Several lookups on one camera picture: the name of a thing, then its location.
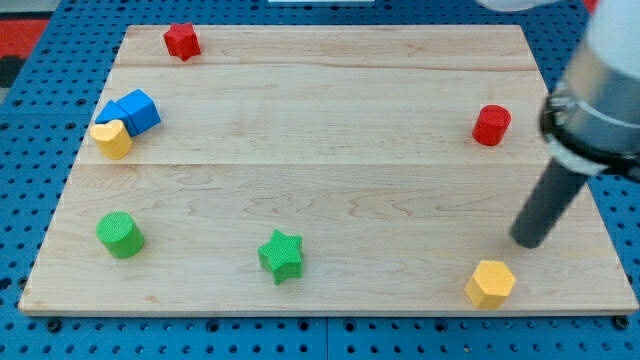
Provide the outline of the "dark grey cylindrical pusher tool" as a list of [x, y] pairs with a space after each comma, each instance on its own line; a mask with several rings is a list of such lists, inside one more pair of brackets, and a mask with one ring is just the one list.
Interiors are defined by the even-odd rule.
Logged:
[[528, 249], [539, 247], [587, 179], [552, 158], [513, 222], [511, 238]]

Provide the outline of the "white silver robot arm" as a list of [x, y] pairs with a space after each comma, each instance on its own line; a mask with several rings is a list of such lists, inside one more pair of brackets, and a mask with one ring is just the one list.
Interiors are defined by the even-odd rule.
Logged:
[[537, 248], [587, 179], [639, 179], [639, 4], [600, 0], [539, 116], [551, 159], [510, 229]]

